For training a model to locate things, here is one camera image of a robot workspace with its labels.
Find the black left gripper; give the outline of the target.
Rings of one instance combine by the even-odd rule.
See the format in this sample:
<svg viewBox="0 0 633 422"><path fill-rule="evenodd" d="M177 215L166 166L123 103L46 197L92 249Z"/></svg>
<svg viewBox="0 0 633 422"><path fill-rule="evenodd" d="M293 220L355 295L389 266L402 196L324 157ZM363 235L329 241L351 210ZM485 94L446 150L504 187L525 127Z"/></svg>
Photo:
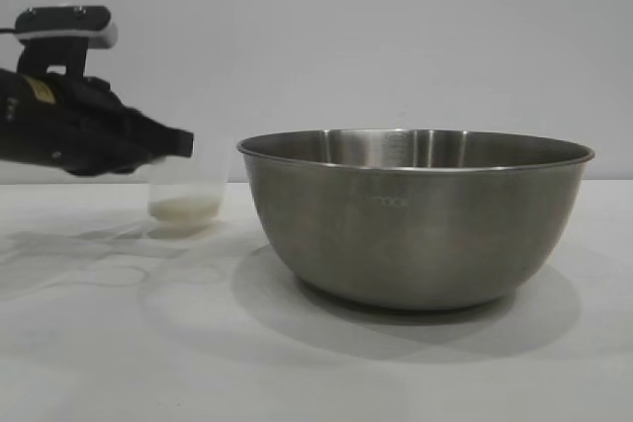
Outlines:
<svg viewBox="0 0 633 422"><path fill-rule="evenodd" d="M109 125L67 101L42 101L52 87L1 71L1 159L62 170L76 177L132 174L152 160L191 158L194 134L126 108L126 127Z"/></svg>

